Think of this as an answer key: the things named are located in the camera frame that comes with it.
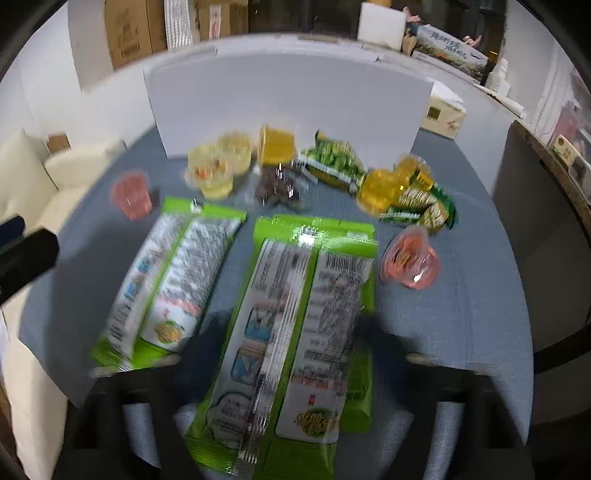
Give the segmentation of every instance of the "green snack package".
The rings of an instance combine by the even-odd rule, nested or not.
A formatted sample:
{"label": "green snack package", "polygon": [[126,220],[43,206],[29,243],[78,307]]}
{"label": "green snack package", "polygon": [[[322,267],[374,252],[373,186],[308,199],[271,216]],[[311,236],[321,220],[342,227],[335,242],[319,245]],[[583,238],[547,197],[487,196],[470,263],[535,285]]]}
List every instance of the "green snack package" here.
{"label": "green snack package", "polygon": [[[349,222],[323,217],[275,215],[274,218],[301,222],[311,227],[342,230],[347,236],[374,238],[375,227],[371,223]],[[371,287],[363,293],[361,307],[363,311],[375,310],[374,279],[369,280]],[[371,427],[371,394],[374,384],[374,362],[371,350],[357,342],[349,360],[349,386],[339,429],[345,433],[365,433]]]}
{"label": "green snack package", "polygon": [[403,194],[379,219],[394,225],[419,224],[435,233],[443,225],[451,230],[459,222],[459,215],[449,194],[418,168]]}
{"label": "green snack package", "polygon": [[246,213],[167,197],[117,293],[93,356],[115,371],[153,366],[200,327]]}
{"label": "green snack package", "polygon": [[356,193],[367,169],[351,144],[345,140],[328,138],[320,130],[316,132],[314,140],[315,145],[302,151],[294,161],[294,167],[302,172],[306,169],[328,185]]}
{"label": "green snack package", "polygon": [[377,243],[317,219],[259,218],[217,380],[186,434],[195,460],[255,479],[333,478],[354,322]]}

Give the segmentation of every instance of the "white container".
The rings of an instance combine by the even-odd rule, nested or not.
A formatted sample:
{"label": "white container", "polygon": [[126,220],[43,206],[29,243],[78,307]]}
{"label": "white container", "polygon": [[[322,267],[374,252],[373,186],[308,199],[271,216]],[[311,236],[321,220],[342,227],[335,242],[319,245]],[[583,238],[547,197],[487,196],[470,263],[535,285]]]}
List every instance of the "white container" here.
{"label": "white container", "polygon": [[506,80],[501,80],[501,85],[500,85],[499,89],[497,90],[497,93],[499,95],[501,95],[502,97],[506,97],[509,95],[510,88],[511,88],[511,85],[509,85],[509,82],[507,82]]}
{"label": "white container", "polygon": [[502,96],[506,96],[506,94],[503,94],[501,92],[505,89],[503,87],[503,82],[505,81],[508,66],[509,62],[507,61],[507,59],[500,59],[499,62],[495,65],[495,67],[492,69],[492,71],[489,73],[488,78],[486,79],[485,87],[489,90],[492,90],[493,92],[499,93]]}
{"label": "white container", "polygon": [[400,10],[369,2],[361,4],[357,40],[400,50],[405,28],[406,14]]}
{"label": "white container", "polygon": [[169,54],[145,80],[169,158],[229,131],[257,139],[267,124],[294,134],[298,150],[320,129],[384,168],[413,146],[433,85],[357,43],[296,35],[202,42]]}

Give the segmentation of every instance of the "logo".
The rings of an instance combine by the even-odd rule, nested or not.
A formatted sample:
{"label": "logo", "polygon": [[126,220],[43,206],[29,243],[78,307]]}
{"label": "logo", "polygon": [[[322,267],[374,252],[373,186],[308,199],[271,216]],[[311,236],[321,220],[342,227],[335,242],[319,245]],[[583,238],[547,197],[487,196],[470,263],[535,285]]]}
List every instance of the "logo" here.
{"label": "logo", "polygon": [[313,408],[300,413],[294,423],[301,427],[308,437],[320,438],[332,432],[338,422],[337,414],[325,408]]}

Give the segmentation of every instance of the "person's hand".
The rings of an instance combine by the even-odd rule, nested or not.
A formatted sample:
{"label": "person's hand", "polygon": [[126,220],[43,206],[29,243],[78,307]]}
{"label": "person's hand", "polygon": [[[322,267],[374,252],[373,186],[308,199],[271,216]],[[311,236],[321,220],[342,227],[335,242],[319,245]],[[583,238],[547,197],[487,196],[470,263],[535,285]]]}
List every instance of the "person's hand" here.
{"label": "person's hand", "polygon": [[478,38],[477,38],[477,39],[475,39],[475,40],[474,40],[472,37],[469,37],[468,35],[466,35],[466,36],[465,36],[465,37],[462,39],[462,41],[463,41],[463,42],[464,42],[466,45],[468,45],[469,47],[473,47],[473,48],[476,48],[476,47],[477,47],[477,46],[480,44],[480,41],[481,41],[481,40],[482,40],[482,35],[478,35]]}
{"label": "person's hand", "polygon": [[413,15],[410,12],[409,7],[404,7],[402,9],[402,13],[406,14],[406,16],[407,16],[407,23],[419,23],[421,21],[421,17],[419,17],[418,15]]}

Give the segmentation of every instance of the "white box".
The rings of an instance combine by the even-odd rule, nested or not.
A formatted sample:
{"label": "white box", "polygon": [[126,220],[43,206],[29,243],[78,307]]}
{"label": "white box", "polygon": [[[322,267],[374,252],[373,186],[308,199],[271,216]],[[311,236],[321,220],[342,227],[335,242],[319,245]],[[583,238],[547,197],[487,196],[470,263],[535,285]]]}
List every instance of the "white box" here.
{"label": "white box", "polygon": [[421,128],[453,140],[465,117],[463,100],[445,84],[434,80],[429,107]]}
{"label": "white box", "polygon": [[488,63],[486,55],[432,25],[421,25],[418,28],[417,46],[413,56],[415,53],[418,57],[422,57],[423,54],[425,57],[436,59],[438,63],[445,63],[451,69],[457,69],[467,77],[475,79],[477,83],[482,80]]}
{"label": "white box", "polygon": [[369,2],[361,4],[357,40],[400,51],[405,29],[406,14],[400,10]]}
{"label": "white box", "polygon": [[180,50],[146,74],[166,155],[231,130],[257,140],[268,124],[291,131],[298,149],[321,129],[350,141],[365,165],[391,168],[413,146],[433,83],[352,45],[282,35]]}

